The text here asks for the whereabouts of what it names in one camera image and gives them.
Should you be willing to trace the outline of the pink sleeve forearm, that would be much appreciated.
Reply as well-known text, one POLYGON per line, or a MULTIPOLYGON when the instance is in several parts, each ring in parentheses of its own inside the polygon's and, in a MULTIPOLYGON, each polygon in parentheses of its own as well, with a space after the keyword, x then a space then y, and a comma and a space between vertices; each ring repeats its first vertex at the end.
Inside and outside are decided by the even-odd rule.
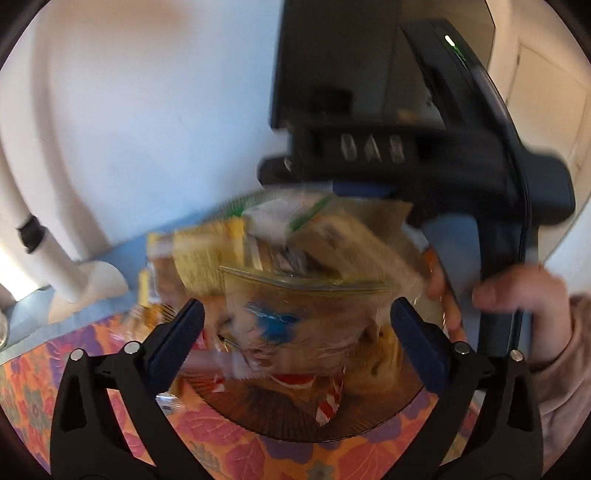
POLYGON ((548 474, 567 452, 590 438, 590 298, 570 300, 573 334, 565 350, 533 375, 543 431, 544 469, 548 474))

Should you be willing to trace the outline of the person's right hand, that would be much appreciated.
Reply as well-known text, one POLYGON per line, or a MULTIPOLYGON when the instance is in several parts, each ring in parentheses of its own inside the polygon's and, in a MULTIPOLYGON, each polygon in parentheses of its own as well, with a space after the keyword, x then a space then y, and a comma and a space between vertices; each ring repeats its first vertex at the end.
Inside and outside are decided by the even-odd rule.
MULTIPOLYGON (((442 303, 445 322, 454 341, 465 341, 462 315, 439 257, 429 248, 423 259, 430 271, 427 296, 442 303)), ((518 265, 477 285, 473 305, 484 313, 509 314, 519 310, 533 315, 530 364, 552 363, 573 334, 568 291, 564 282, 541 265, 518 265)))

